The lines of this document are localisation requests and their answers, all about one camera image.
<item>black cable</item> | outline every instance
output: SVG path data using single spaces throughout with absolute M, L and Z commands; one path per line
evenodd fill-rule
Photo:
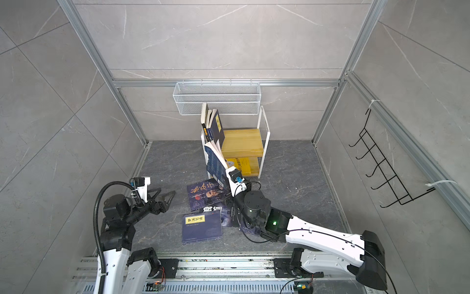
M 241 226 L 242 224 L 240 223 L 240 219 L 237 217 L 236 220 L 238 221 L 238 225 Z M 289 230 L 289 231 L 286 231 L 286 232 L 284 232 L 284 233 L 281 233 L 281 234 L 279 234 L 279 235 L 277 235 L 277 236 L 274 236 L 274 237 L 269 238 L 269 239 L 264 240 L 264 241 L 253 241 L 253 240 L 251 240 L 250 238 L 248 238 L 248 236 L 245 234 L 245 232 L 244 232 L 243 230 L 241 230 L 241 231 L 242 231 L 243 235 L 245 235 L 245 237 L 246 237 L 248 240 L 250 240 L 251 242 L 257 243 L 257 244 L 262 244 L 262 243 L 266 243 L 266 242 L 269 242 L 269 241 L 271 241 L 271 240 L 274 240 L 274 239 L 278 238 L 278 237 L 281 236 L 281 235 L 287 234 L 287 233 L 289 233 L 289 232 L 294 232 L 294 231 L 297 231 L 297 230 L 307 230 L 307 229 Z
M 114 182 L 110 182 L 104 185 L 104 187 L 101 189 L 101 191 L 98 193 L 98 196 L 96 197 L 96 201 L 94 203 L 94 209 L 93 209 L 93 231 L 94 231 L 94 241 L 96 242 L 96 248 L 98 249 L 98 255 L 100 257 L 101 274 L 102 274 L 100 277 L 100 286 L 98 288 L 98 294 L 103 293 L 104 280 L 106 278 L 106 262 L 104 260 L 103 248 L 101 247 L 100 231 L 98 230 L 98 212 L 100 210 L 100 202 L 101 202 L 101 198 L 103 197 L 103 194 L 112 185 L 123 185 L 131 190 L 134 190 L 134 187 L 132 187 L 128 183 L 114 181 Z M 135 193 L 140 198 L 139 192 L 137 190 L 135 191 Z
M 259 184 L 259 189 L 258 190 L 261 190 L 261 183 L 260 182 L 257 182 L 257 181 L 246 181 L 244 183 L 258 183 Z
M 290 233 L 290 232 L 294 232 L 294 231 L 297 231 L 297 230 L 307 230 L 307 229 L 289 230 L 289 231 L 286 231 L 286 232 L 281 233 L 281 234 L 279 234 L 279 235 L 277 235 L 277 236 L 275 236 L 275 237 L 272 237 L 272 238 L 270 238 L 270 239 L 267 239 L 267 240 L 261 241 L 261 242 L 251 240 L 250 238 L 248 238 L 248 236 L 245 234 L 244 231 L 242 231 L 242 233 L 243 233 L 243 235 L 244 235 L 249 241 L 251 241 L 251 242 L 253 242 L 253 243 L 260 244 L 260 243 L 269 242 L 269 241 L 271 241 L 271 240 L 273 240 L 273 239 L 275 239 L 275 238 L 277 238 L 277 237 L 279 237 L 279 236 L 281 236 L 281 235 L 284 235 L 284 234 L 287 234 L 287 233 Z M 370 256 L 372 256 L 372 258 L 374 258 L 374 259 L 380 264 L 380 266 L 384 269 L 385 273 L 387 274 L 388 278 L 390 279 L 390 282 L 392 283 L 392 287 L 393 287 L 393 290 L 395 291 L 395 294 L 398 294 L 397 288 L 395 288 L 395 284 L 394 284 L 394 282 L 393 282 L 393 280 L 392 280 L 392 277 L 391 277 L 390 274 L 388 273 L 388 271 L 387 271 L 387 269 L 385 268 L 385 266 L 384 266 L 375 256 L 373 256 L 369 251 L 367 251 L 366 249 L 362 248 L 361 246 L 359 246 L 359 245 L 357 245 L 357 244 L 354 244 L 354 243 L 351 242 L 351 241 L 345 240 L 345 239 L 343 239 L 343 238 L 340 238 L 340 237 L 337 237 L 337 236 L 334 236 L 334 235 L 331 235 L 331 234 L 328 234 L 328 233 L 320 232 L 320 231 L 317 231 L 317 230 L 307 230 L 307 231 L 314 232 L 314 233 L 319 233 L 319 234 L 323 234 L 323 235 L 327 235 L 327 236 L 330 236 L 330 237 L 334 237 L 334 238 L 339 239 L 339 240 L 342 240 L 342 241 L 344 241 L 344 242 L 346 242 L 346 243 L 350 243 L 350 244 L 352 244 L 352 245 L 354 245 L 354 246 L 357 246 L 359 249 L 364 250 L 364 252 L 366 252 L 367 254 L 369 254 Z
M 282 293 L 282 291 L 284 290 L 284 288 L 287 286 L 287 284 L 288 284 L 288 283 L 290 283 L 290 282 L 292 282 L 292 281 L 295 281 L 295 280 L 298 280 L 298 279 L 301 279 L 301 278 L 304 278 L 304 277 L 300 277 L 300 278 L 293 278 L 292 280 L 290 280 L 290 281 L 287 281 L 287 283 L 285 283 L 285 284 L 284 284 L 284 286 L 282 286 L 282 288 L 281 288 L 281 290 L 280 290 L 279 294 L 281 294 L 281 293 Z
M 238 189 L 238 187 L 241 187 L 242 185 L 238 185 L 236 188 L 235 188 L 235 193 L 234 193 L 234 197 L 236 196 L 236 190 Z

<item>gray marble wall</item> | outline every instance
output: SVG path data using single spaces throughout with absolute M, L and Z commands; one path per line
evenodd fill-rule
M 336 79 L 370 2 L 75 1 L 118 79 Z M 311 139 L 332 93 L 322 87 L 262 90 L 273 139 Z M 148 139 L 198 139 L 198 117 L 179 115 L 172 89 L 123 92 Z M 257 121 L 223 120 L 230 128 L 256 127 Z
M 387 2 L 355 72 L 470 195 L 470 2 Z
M 468 194 L 469 12 L 463 0 L 389 0 L 355 68 Z M 399 293 L 467 293 L 470 233 L 437 192 L 403 206 L 380 207 L 394 201 L 392 191 L 370 188 L 381 185 L 383 176 L 379 171 L 365 176 L 375 165 L 370 154 L 355 158 L 367 151 L 363 143 L 349 147 L 359 139 L 367 107 L 346 86 L 318 144 L 351 229 L 376 230 Z M 411 195 L 422 194 L 427 179 L 374 114 L 368 131 Z M 405 195 L 398 182 L 391 183 Z
M 0 134 L 0 292 L 62 293 L 142 145 L 55 0 L 0 3 Z
M 371 230 L 379 235 L 398 293 L 467 293 L 470 232 L 436 191 L 405 205 L 380 207 L 395 200 L 393 192 L 387 185 L 371 189 L 383 184 L 384 177 L 379 170 L 372 177 L 365 176 L 372 174 L 375 162 L 370 154 L 356 159 L 367 152 L 362 142 L 349 147 L 359 139 L 367 107 L 355 90 L 346 86 L 318 144 L 352 231 Z M 424 193 L 428 189 L 426 177 L 373 113 L 367 130 L 410 194 Z M 383 159 L 376 149 L 373 153 L 377 160 Z M 383 163 L 381 168 L 390 178 L 387 165 Z M 398 181 L 391 183 L 398 195 L 406 195 Z

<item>black wire rack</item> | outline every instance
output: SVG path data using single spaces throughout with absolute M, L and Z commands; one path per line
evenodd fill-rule
M 400 203 L 401 205 L 405 205 L 405 204 L 408 203 L 408 202 L 414 201 L 414 200 L 420 198 L 421 196 L 424 196 L 424 195 L 426 195 L 426 194 L 431 193 L 432 191 L 434 191 L 436 188 L 430 188 L 430 189 L 426 190 L 425 193 L 423 193 L 423 194 L 421 194 L 421 195 L 419 195 L 419 196 L 417 196 L 417 197 L 412 197 L 412 196 L 410 195 L 410 193 L 409 193 L 408 190 L 406 189 L 405 185 L 404 185 L 403 182 L 401 181 L 400 177 L 397 175 L 397 173 L 396 173 L 395 170 L 393 169 L 393 167 L 392 167 L 392 165 L 390 164 L 390 162 L 388 161 L 388 159 L 385 157 L 385 155 L 384 155 L 384 153 L 382 152 L 382 150 L 380 150 L 379 146 L 378 146 L 377 143 L 374 141 L 374 138 L 372 138 L 372 136 L 370 135 L 370 133 L 369 133 L 369 132 L 367 131 L 367 129 L 366 129 L 367 122 L 369 121 L 369 117 L 370 117 L 370 109 L 367 109 L 365 115 L 367 115 L 367 119 L 366 119 L 366 123 L 364 124 L 364 128 L 359 132 L 359 140 L 357 140 L 357 142 L 356 142 L 354 145 L 349 145 L 349 147 L 354 147 L 354 146 L 356 146 L 357 143 L 359 143 L 359 141 L 362 141 L 362 142 L 364 143 L 364 145 L 367 147 L 367 152 L 366 152 L 363 156 L 361 156 L 361 157 L 359 157 L 359 158 L 356 157 L 356 159 L 358 159 L 358 160 L 359 160 L 359 159 L 363 159 L 368 153 L 370 153 L 370 155 L 372 155 L 372 158 L 374 159 L 374 161 L 375 161 L 375 163 L 376 163 L 376 167 L 374 168 L 374 171 L 372 172 L 372 174 L 371 174 L 371 175 L 366 174 L 366 177 L 369 177 L 369 178 L 372 177 L 372 176 L 375 174 L 376 170 L 379 169 L 380 172 L 382 173 L 382 175 L 383 175 L 384 178 L 385 178 L 385 182 L 384 182 L 383 184 L 381 184 L 381 185 L 378 186 L 377 188 L 372 188 L 372 187 L 370 187 L 370 188 L 371 188 L 372 190 L 377 190 L 377 189 L 381 188 L 382 186 L 388 184 L 388 186 L 389 186 L 390 189 L 392 190 L 393 194 L 395 195 L 396 200 L 395 200 L 394 202 L 392 202 L 392 203 L 390 203 L 389 205 L 386 205 L 386 206 L 382 206 L 382 205 L 381 205 L 380 207 L 386 208 L 386 207 L 389 207 L 389 206 L 391 206 L 391 205 L 393 205 L 393 204 L 395 204 L 395 203 L 397 203 L 397 202 Z M 371 140 L 372 143 L 373 143 L 372 146 L 369 147 L 369 146 L 367 145 L 366 141 L 364 140 L 364 136 L 365 136 L 365 135 L 369 136 L 370 140 Z M 376 148 L 376 149 L 380 152 L 380 154 L 383 156 L 384 159 L 381 160 L 380 162 L 376 159 L 376 157 L 375 157 L 374 154 L 372 153 L 372 149 L 373 149 L 373 148 Z M 390 167 L 391 171 L 392 171 L 392 176 L 391 176 L 389 179 L 387 179 L 387 176 L 385 175 L 385 173 L 384 173 L 382 167 L 380 166 L 382 163 L 387 164 L 387 165 Z M 405 196 L 403 196 L 403 197 L 398 197 L 397 193 L 395 192 L 395 189 L 394 189 L 394 188 L 392 187 L 392 185 L 390 184 L 390 181 L 391 181 L 392 179 L 394 179 L 394 178 L 398 179 L 399 183 L 401 184 L 401 186 L 402 186 L 403 189 L 405 190 L 405 192 L 406 192 Z

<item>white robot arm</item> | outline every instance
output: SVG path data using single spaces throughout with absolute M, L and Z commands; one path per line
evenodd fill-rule
M 368 287 L 387 289 L 385 251 L 375 233 L 349 234 L 308 223 L 272 208 L 271 201 L 261 191 L 247 191 L 243 176 L 235 167 L 227 169 L 226 174 L 239 221 L 243 220 L 251 228 L 259 228 L 265 242 L 285 241 L 337 257 L 317 260 L 319 256 L 315 256 L 315 251 L 296 248 L 290 262 L 294 275 L 340 271 L 355 276 L 358 282 Z

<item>open book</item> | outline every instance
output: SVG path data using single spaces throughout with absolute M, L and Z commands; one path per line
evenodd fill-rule
M 214 144 L 214 141 L 207 142 L 204 145 L 204 150 L 207 152 L 207 172 L 216 179 L 222 188 L 229 190 L 230 186 L 228 183 L 225 170 L 228 168 L 227 162 L 225 161 L 222 152 Z

